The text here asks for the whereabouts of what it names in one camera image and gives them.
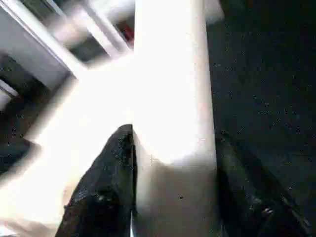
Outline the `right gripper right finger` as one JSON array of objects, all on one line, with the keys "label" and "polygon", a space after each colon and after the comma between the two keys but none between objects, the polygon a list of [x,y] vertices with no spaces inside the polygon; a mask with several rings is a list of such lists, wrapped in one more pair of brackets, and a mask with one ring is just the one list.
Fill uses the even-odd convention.
[{"label": "right gripper right finger", "polygon": [[218,201],[230,237],[310,237],[295,200],[260,160],[226,132],[216,136]]}]

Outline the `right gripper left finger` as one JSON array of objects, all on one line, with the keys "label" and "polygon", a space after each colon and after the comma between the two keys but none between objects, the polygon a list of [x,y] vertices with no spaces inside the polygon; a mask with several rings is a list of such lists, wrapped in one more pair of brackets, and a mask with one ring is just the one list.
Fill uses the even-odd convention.
[{"label": "right gripper left finger", "polygon": [[135,200],[135,155],[131,124],[120,126],[80,179],[57,237],[128,237]]}]

